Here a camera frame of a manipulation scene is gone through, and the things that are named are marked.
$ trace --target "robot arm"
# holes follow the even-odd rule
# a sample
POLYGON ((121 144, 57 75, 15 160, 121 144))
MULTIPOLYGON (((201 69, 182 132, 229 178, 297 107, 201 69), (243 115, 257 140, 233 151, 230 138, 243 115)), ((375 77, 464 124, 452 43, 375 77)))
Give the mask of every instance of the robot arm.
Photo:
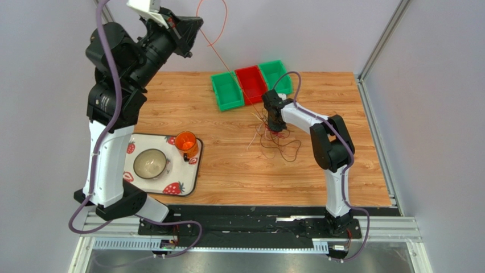
MULTIPOLYGON (((106 37, 120 75, 122 89, 121 114, 103 139, 96 156, 94 191, 89 205, 96 206, 96 214, 106 221, 137 214, 155 222, 161 222, 168 208, 151 198, 146 192, 123 179, 125 153, 134 126, 138 122, 139 110, 146 97, 145 86, 155 76, 172 53, 191 57, 196 34, 203 24, 200 17, 177 17, 172 11, 160 8, 160 1, 130 0, 128 6, 137 11, 147 28, 145 37, 138 42, 131 39, 117 23, 104 25, 106 37)), ((89 92, 88 117, 91 132, 91 150, 113 118, 116 95, 113 78, 106 62, 97 30, 91 36, 86 55, 96 66, 95 86, 89 92)), ((74 198, 82 203, 92 185, 91 156, 88 178, 83 189, 75 192, 74 198)))
MULTIPOLYGON (((270 130, 280 132, 286 129, 287 123, 290 123, 310 134, 315 160, 325 172, 327 184, 326 209, 331 215, 329 218, 341 222, 347 222, 348 218, 351 220, 349 216, 350 208, 342 198, 341 187, 341 174, 342 170, 350 162, 349 154, 337 139, 333 141, 329 140, 328 135, 332 134, 332 132, 321 120, 325 119, 329 121, 350 146, 352 152, 355 152, 354 145, 342 117, 339 115, 328 117, 317 114, 305 109, 299 103, 295 104, 292 99, 283 100, 275 90, 266 92, 262 96, 262 99, 264 107, 268 111, 268 126, 270 130)), ((348 172, 346 172, 343 183, 346 196, 348 196, 348 172)))

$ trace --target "strawberry print tray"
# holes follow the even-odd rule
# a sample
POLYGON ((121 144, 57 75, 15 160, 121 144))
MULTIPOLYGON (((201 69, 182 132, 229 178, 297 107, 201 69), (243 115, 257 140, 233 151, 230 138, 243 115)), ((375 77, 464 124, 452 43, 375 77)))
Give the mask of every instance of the strawberry print tray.
POLYGON ((123 179, 148 193, 187 196, 195 189, 199 173, 203 143, 197 139, 199 152, 185 162, 175 147, 175 137, 171 135, 133 134, 126 151, 123 179), (137 156, 148 149, 158 149, 167 157, 167 167, 154 179, 142 179, 133 170, 137 156))

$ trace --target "orange cup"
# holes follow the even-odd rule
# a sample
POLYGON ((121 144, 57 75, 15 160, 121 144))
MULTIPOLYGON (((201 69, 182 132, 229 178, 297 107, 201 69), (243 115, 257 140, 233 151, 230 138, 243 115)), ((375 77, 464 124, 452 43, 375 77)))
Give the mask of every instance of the orange cup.
POLYGON ((197 145, 197 139, 191 132, 181 132, 175 138, 175 146, 183 156, 185 162, 197 155, 199 152, 199 146, 197 145))

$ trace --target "orange cable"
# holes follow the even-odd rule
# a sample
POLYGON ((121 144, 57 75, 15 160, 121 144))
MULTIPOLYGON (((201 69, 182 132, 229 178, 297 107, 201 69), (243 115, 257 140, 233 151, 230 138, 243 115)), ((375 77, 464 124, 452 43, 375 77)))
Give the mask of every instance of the orange cable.
MULTIPOLYGON (((202 4, 204 0, 200 0, 199 2, 199 5, 197 7, 197 11, 195 13, 195 16, 199 16, 199 8, 200 8, 200 5, 202 4)), ((239 81, 235 78, 235 76, 231 73, 231 70, 229 69, 229 67, 226 65, 226 63, 224 62, 223 58, 219 55, 219 53, 217 52, 216 48, 214 48, 214 44, 217 42, 217 40, 221 37, 223 31, 224 31, 224 27, 225 27, 225 23, 226 23, 226 20, 227 20, 227 5, 226 5, 226 2, 225 0, 222 0, 222 2, 224 3, 224 6, 225 6, 225 10, 226 10, 226 15, 225 15, 225 19, 224 19, 224 24, 223 24, 223 28, 221 30, 221 33, 219 34, 219 37, 217 37, 217 39, 211 43, 209 41, 209 39, 207 38, 207 36, 205 35, 204 31, 202 31, 202 28, 200 29, 200 33, 202 33, 202 35, 204 36, 205 40, 207 41, 207 43, 209 44, 210 47, 212 47, 212 50, 214 50, 215 54, 219 57, 219 60, 221 60, 221 62, 224 64, 225 68, 227 69, 227 71, 229 72, 229 75, 231 75, 231 77, 234 79, 234 81, 236 83, 238 83, 239 81)), ((256 107, 254 106, 253 102, 249 99, 248 95, 246 94, 246 92, 244 92, 244 89, 241 88, 241 91, 243 93, 243 95, 246 97, 246 99, 251 103, 251 105, 253 106, 254 110, 256 111, 256 113, 258 114, 258 116, 262 119, 262 116, 260 114, 260 112, 258 111, 258 109, 256 109, 256 107)))

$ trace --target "red wire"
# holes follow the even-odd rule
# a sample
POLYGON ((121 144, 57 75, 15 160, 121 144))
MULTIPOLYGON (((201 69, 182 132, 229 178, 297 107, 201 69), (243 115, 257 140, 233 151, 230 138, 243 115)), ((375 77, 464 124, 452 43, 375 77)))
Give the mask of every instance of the red wire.
MULTIPOLYGON (((195 11, 195 16, 199 16, 199 9, 200 9, 200 5, 202 5, 202 2, 204 2, 204 0, 200 0, 199 5, 197 6, 197 10, 195 11)), ((217 39, 213 43, 209 43, 208 47, 217 43, 219 38, 221 38, 222 33, 224 32, 225 23, 227 21, 227 4, 225 3, 225 0, 222 0, 222 2, 224 3, 224 8, 225 8, 225 16, 224 16, 223 27, 222 27, 221 32, 219 33, 219 36, 217 37, 217 39)))
MULTIPOLYGON (((195 13, 196 16, 199 15, 199 8, 200 8, 200 4, 202 4, 204 0, 200 0, 199 2, 199 5, 197 7, 197 11, 195 13)), ((225 16, 225 19, 224 19, 224 25, 223 25, 223 28, 221 30, 221 33, 219 34, 219 37, 221 37, 222 35, 222 32, 224 31, 224 26, 225 26, 225 21, 227 19, 227 5, 226 5, 226 2, 225 0, 222 0, 222 2, 224 3, 224 6, 225 6, 225 9, 226 9, 226 16, 225 16)), ((217 42, 217 40, 219 39, 219 37, 217 37, 217 39, 211 43, 209 41, 209 39, 207 38, 207 36, 205 35, 204 31, 202 31, 202 29, 200 29, 200 33, 202 33, 202 35, 204 36, 205 40, 207 41, 207 43, 209 44, 210 47, 212 47, 212 50, 214 50, 215 54, 218 56, 219 60, 221 60, 221 62, 224 64, 226 70, 229 72, 229 74, 231 75, 231 77, 234 79, 235 82, 239 82, 235 77, 234 75, 231 73, 231 70, 229 69, 229 67, 226 65, 226 63, 224 62, 224 60, 222 59, 222 57, 219 55, 219 53, 217 52, 216 48, 214 48, 214 44, 217 42)), ((258 109, 256 109, 256 107, 254 106, 253 102, 249 99, 248 95, 246 94, 246 92, 244 92, 243 89, 242 90, 242 93, 243 95, 246 97, 246 99, 251 103, 251 105, 253 106, 254 110, 256 111, 256 113, 258 114, 259 118, 261 118, 261 120, 263 120, 263 117, 261 116, 260 112, 258 111, 258 109)))

